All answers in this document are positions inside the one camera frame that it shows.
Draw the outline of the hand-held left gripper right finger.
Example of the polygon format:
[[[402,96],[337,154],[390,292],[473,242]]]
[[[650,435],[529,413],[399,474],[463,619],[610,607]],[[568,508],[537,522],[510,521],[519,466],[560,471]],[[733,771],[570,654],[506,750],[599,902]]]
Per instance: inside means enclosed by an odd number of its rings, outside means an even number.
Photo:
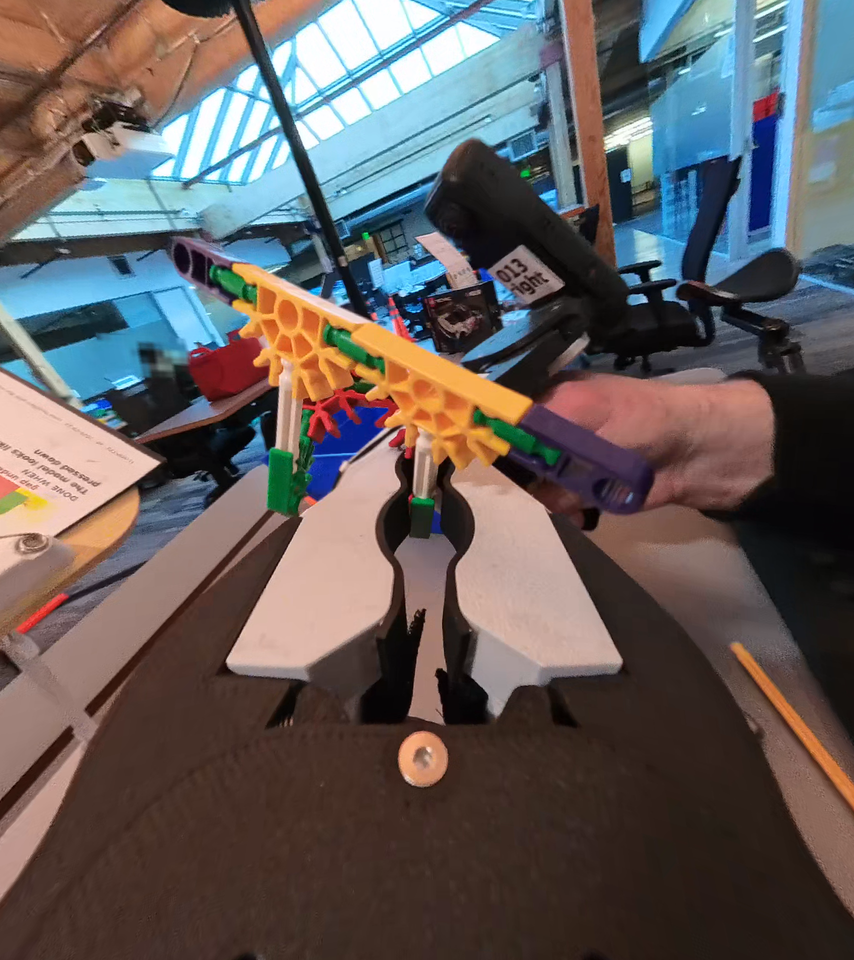
[[[491,466],[446,468],[441,529],[454,547],[443,603],[444,721],[483,724],[520,688],[606,677],[623,657],[552,513]]]

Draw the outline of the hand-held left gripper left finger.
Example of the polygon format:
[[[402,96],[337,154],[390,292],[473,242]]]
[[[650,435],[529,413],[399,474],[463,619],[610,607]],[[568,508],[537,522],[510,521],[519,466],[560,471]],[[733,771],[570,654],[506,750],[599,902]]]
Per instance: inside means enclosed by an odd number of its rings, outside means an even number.
[[[297,520],[225,665],[334,695],[363,723],[404,721],[426,611],[409,613],[397,548],[411,534],[410,467],[371,447]]]

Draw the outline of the blue bin with white tag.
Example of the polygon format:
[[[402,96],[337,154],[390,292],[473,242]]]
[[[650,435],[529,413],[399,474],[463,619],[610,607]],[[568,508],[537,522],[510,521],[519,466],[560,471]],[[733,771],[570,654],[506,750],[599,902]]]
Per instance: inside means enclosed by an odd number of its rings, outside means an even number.
[[[422,474],[435,480],[437,470],[398,438],[397,431],[379,431],[363,442],[333,440],[333,452],[321,450],[320,479],[309,486],[315,504],[304,510],[301,532],[318,536],[323,548],[347,551],[439,535],[441,498],[420,485]]]

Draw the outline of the colourful toy construction car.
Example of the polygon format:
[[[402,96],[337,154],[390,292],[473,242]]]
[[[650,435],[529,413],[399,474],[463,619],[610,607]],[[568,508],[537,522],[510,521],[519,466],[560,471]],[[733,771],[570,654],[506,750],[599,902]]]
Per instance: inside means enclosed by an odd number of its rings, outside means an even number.
[[[320,442],[308,438],[307,403],[319,417],[328,402],[358,399],[359,384],[369,387],[366,401],[385,406],[385,428],[404,431],[415,538],[433,530],[438,469],[446,462],[463,470],[506,458],[602,512],[631,515],[646,506],[654,471],[641,456],[520,392],[197,239],[173,238],[169,258],[183,279],[245,315],[241,337],[261,346],[254,364],[278,391],[268,510],[287,517],[300,510]]]

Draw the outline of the yellow plastic rod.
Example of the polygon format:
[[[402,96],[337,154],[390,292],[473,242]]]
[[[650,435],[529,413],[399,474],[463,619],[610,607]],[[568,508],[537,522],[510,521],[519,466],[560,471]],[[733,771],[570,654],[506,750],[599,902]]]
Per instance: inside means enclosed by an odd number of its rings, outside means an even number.
[[[854,814],[854,782],[840,766],[833,755],[805,723],[802,716],[788,702],[781,690],[763,670],[750,651],[740,642],[733,642],[729,649],[736,661],[752,679],[757,689],[764,695],[793,736],[817,765],[838,795]]]

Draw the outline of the person's right forearm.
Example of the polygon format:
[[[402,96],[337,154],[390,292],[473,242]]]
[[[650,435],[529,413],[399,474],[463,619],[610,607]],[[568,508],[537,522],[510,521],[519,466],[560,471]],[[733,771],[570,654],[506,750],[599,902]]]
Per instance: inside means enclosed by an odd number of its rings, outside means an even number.
[[[709,517],[854,549],[854,367],[829,375],[734,373],[767,393],[772,476],[735,510]]]

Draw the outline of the person's right hand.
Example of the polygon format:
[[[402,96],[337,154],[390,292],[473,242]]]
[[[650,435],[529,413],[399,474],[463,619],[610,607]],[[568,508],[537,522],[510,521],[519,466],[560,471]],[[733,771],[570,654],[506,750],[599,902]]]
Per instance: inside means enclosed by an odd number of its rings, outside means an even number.
[[[733,511],[774,476],[773,405],[751,379],[685,385],[584,374],[558,380],[540,403],[647,461],[646,510]]]

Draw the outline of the black printed toy box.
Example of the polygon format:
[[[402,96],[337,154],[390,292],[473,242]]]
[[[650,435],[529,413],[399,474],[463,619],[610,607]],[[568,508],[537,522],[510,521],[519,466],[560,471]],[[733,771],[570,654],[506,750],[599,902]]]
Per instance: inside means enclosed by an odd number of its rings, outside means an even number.
[[[439,355],[466,354],[503,328],[492,280],[428,295],[422,304],[425,326]]]

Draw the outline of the black office chair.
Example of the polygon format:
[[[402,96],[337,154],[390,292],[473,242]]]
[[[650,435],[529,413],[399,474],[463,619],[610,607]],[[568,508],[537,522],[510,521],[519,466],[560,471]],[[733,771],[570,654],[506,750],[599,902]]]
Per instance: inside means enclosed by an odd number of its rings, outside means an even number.
[[[704,326],[718,309],[721,320],[752,335],[757,342],[762,367],[782,375],[803,374],[801,346],[792,339],[789,323],[758,314],[749,305],[768,304],[790,294],[800,278],[799,261],[785,248],[772,248],[758,255],[717,285],[686,279],[676,296],[700,316]]]
[[[706,281],[713,246],[740,184],[740,167],[739,157],[719,157],[706,163],[697,217],[681,260],[684,282]],[[641,371],[649,375],[652,354],[708,347],[714,341],[716,324],[711,307],[699,300],[666,299],[664,291],[678,287],[679,282],[653,279],[652,271],[661,266],[660,260],[646,260],[617,270],[620,275],[637,277],[639,282],[627,291],[644,298],[643,303],[629,306],[625,329],[607,349],[615,355],[618,371],[640,361]]]

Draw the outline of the black metal pole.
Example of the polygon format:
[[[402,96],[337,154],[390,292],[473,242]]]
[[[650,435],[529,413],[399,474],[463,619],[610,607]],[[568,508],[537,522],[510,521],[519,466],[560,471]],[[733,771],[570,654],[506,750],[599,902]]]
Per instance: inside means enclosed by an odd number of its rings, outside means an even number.
[[[360,318],[369,320],[371,317],[368,303],[349,270],[349,260],[337,232],[335,222],[330,214],[308,151],[303,145],[297,121],[284,94],[271,55],[257,23],[253,5],[250,1],[231,1],[230,4],[241,26],[253,61],[258,66],[261,79],[269,94],[270,102],[278,117],[282,132],[287,138],[293,163],[300,174],[313,210],[314,218],[320,228],[327,252],[334,261],[339,278],[344,285],[351,309]]]

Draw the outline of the wooden table with black legs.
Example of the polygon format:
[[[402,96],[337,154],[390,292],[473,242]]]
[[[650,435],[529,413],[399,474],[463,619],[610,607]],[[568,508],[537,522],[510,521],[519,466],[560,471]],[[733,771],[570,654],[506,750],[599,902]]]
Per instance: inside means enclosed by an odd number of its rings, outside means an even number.
[[[227,398],[215,401],[199,398],[184,411],[138,435],[134,442],[145,446],[207,427],[218,426],[232,418],[247,415],[251,418],[256,417],[256,411],[260,409],[265,399],[269,400],[275,394],[276,388],[271,386],[269,380],[264,379]]]

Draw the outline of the red fabric bag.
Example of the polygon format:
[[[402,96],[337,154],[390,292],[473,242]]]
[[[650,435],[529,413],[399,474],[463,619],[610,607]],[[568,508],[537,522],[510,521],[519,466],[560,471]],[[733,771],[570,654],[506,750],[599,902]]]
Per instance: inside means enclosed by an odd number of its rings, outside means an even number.
[[[267,369],[254,363],[261,351],[255,339],[234,339],[215,349],[199,345],[188,353],[188,372],[208,402],[225,400],[267,380]]]

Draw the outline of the white instruction sheet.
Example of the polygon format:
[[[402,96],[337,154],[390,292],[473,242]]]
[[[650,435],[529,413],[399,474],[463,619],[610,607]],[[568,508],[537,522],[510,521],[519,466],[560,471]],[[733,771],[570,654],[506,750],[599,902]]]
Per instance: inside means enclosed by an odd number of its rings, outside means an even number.
[[[135,487],[160,462],[0,367],[0,539],[62,534]]]

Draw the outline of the white box device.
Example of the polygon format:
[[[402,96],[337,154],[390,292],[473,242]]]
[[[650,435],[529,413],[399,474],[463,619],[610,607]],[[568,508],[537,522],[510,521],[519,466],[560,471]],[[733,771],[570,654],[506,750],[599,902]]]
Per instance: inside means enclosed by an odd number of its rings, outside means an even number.
[[[143,180],[175,157],[163,135],[124,123],[85,133],[73,157],[89,178]]]

